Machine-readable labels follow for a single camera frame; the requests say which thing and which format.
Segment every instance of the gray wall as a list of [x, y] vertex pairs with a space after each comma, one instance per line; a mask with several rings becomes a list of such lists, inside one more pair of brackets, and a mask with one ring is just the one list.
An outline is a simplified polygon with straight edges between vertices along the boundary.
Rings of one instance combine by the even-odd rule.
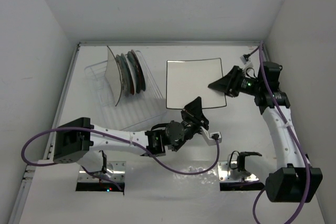
[[267, 39], [272, 60], [283, 65], [297, 134], [323, 182], [319, 202], [336, 223], [336, 0], [285, 0]]
[[75, 42], [264, 39], [282, 1], [46, 0]]
[[[0, 0], [0, 223], [8, 222], [28, 138], [51, 127], [72, 50], [44, 0]], [[45, 141], [28, 151], [42, 157]]]

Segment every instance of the white tabletop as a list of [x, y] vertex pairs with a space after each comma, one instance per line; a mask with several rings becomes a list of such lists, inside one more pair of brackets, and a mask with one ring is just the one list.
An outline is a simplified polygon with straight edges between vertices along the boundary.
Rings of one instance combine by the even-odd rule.
[[[233, 65], [243, 66], [239, 57], [254, 49], [248, 46], [185, 45], [185, 46], [111, 46], [116, 54], [130, 49], [140, 50], [165, 97], [167, 60], [222, 59], [223, 73]], [[84, 68], [104, 61], [103, 58], [81, 57], [80, 50], [59, 125], [79, 117], [102, 123], [91, 104]], [[258, 71], [258, 57], [252, 56]], [[204, 110], [210, 132], [221, 131], [220, 160], [227, 160], [233, 151], [260, 152], [270, 163], [276, 163], [274, 147], [253, 97], [240, 94], [227, 98], [227, 107]], [[168, 111], [162, 122], [181, 121], [179, 111]], [[20, 224], [59, 223], [253, 223], [252, 205], [257, 191], [220, 192], [216, 170], [213, 174], [180, 176], [159, 167], [147, 157], [129, 153], [108, 152], [110, 161], [126, 161], [125, 196], [120, 193], [76, 192], [79, 166], [57, 165], [37, 168]], [[160, 158], [179, 169], [209, 166], [215, 159], [216, 147], [209, 147], [200, 136], [188, 141], [177, 153], [167, 152]], [[263, 195], [257, 215], [261, 223], [284, 223], [297, 204], [270, 203]], [[316, 197], [305, 204], [295, 223], [323, 223]]]

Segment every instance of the white table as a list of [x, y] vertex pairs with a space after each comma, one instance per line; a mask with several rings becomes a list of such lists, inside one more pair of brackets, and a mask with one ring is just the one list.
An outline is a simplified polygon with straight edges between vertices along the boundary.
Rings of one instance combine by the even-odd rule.
[[[164, 97], [167, 60], [221, 57], [225, 74], [233, 65], [242, 66], [239, 57], [255, 48], [236, 43], [109, 45], [117, 54], [140, 50]], [[80, 50], [76, 54], [55, 126], [83, 116], [91, 118], [91, 123], [101, 123], [97, 110], [90, 106], [93, 98], [86, 87], [84, 68], [104, 60], [81, 55]], [[252, 61], [258, 71], [258, 57], [252, 56]], [[241, 94], [235, 99], [227, 98], [227, 107], [205, 110], [204, 114], [210, 121], [210, 131], [221, 131], [223, 135], [220, 160], [227, 160], [233, 150], [239, 150], [260, 152], [270, 163], [276, 163], [267, 125], [253, 97]], [[168, 111], [163, 122], [171, 120], [180, 121], [180, 112]], [[253, 223], [252, 205], [258, 192], [219, 191], [216, 170], [212, 174], [181, 176], [164, 170], [146, 157], [118, 152], [107, 154], [108, 160], [127, 162], [124, 196], [75, 191], [77, 164], [38, 167], [20, 224]], [[195, 136], [177, 153], [167, 152], [161, 159], [174, 168], [186, 170], [206, 168], [215, 155], [215, 147], [208, 147], [200, 136]], [[258, 203], [257, 215], [261, 223], [284, 223], [297, 205], [270, 203], [264, 194]], [[305, 204], [295, 223], [324, 223], [316, 197]]]

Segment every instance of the white square plate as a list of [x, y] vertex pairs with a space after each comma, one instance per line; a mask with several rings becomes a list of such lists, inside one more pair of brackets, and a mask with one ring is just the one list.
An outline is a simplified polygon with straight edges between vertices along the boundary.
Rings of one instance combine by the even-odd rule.
[[224, 93], [208, 88], [223, 77], [222, 60], [168, 60], [166, 77], [167, 109], [182, 109], [195, 98], [202, 98], [204, 109], [226, 106]]

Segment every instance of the robotic arm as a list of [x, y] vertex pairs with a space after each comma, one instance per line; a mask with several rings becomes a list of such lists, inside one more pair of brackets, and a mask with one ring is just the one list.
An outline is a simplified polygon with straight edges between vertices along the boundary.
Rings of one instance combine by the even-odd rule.
[[[237, 171], [253, 173], [265, 185], [266, 193], [271, 202], [300, 202], [306, 183], [306, 170], [299, 149], [287, 130], [290, 126], [295, 133], [291, 120], [290, 103], [286, 93], [279, 90], [279, 76], [282, 66], [274, 62], [264, 62], [262, 66], [273, 93], [288, 123], [283, 120], [275, 108], [268, 93], [261, 71], [258, 77], [249, 78], [244, 75], [243, 69], [234, 66], [221, 79], [209, 84], [209, 88], [224, 92], [230, 97], [237, 97], [240, 92], [253, 95], [255, 104], [263, 116], [277, 156], [277, 167], [273, 167], [257, 152], [241, 152], [237, 159]], [[322, 181], [322, 172], [319, 168], [310, 166], [310, 188], [306, 202], [310, 202]]]
[[[209, 121], [202, 112], [201, 97], [186, 105], [181, 111], [181, 116], [183, 120], [181, 123], [171, 121], [170, 123], [155, 125], [150, 131], [140, 132], [105, 129], [90, 124], [89, 118], [79, 118], [60, 127], [83, 127], [108, 133], [131, 143], [136, 142], [154, 156], [165, 155], [165, 146], [167, 146], [168, 150], [177, 152], [196, 133], [201, 134], [209, 146], [216, 145], [215, 139], [219, 143], [222, 141], [220, 132], [209, 134], [207, 131], [209, 129]], [[106, 150], [148, 156], [146, 151], [133, 144], [111, 140], [99, 134], [62, 131], [56, 134], [54, 163], [78, 163], [85, 167], [88, 172], [97, 175], [106, 174], [108, 167], [106, 155], [103, 152]]]

